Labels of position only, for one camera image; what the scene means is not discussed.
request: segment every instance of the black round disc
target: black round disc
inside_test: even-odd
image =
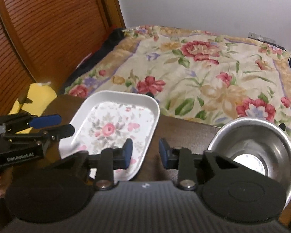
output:
[[[37,171],[16,180],[5,203],[19,219],[52,223],[71,217],[87,205],[90,189],[68,170]]]
[[[237,222],[256,223],[277,217],[286,202],[285,190],[275,180],[251,173],[221,171],[204,185],[205,203],[221,217]]]

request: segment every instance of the floral bedspread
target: floral bedspread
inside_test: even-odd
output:
[[[285,123],[291,139],[290,55],[214,33],[139,26],[66,93],[100,90],[155,95],[161,113],[222,127],[238,117]]]

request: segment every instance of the gray ribbed surface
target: gray ribbed surface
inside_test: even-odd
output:
[[[171,181],[120,182],[111,191],[95,194],[90,204],[69,220],[35,225],[13,220],[2,233],[281,233],[290,232],[278,222],[244,225],[224,221],[209,212],[198,196],[181,191]]]

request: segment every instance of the human hand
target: human hand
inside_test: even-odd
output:
[[[0,198],[5,197],[5,192],[9,185],[12,183],[12,173],[13,167],[9,167],[0,174]]]

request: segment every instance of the wooden wardrobe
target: wooden wardrobe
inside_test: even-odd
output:
[[[0,0],[0,115],[31,83],[57,91],[112,25],[118,0]]]

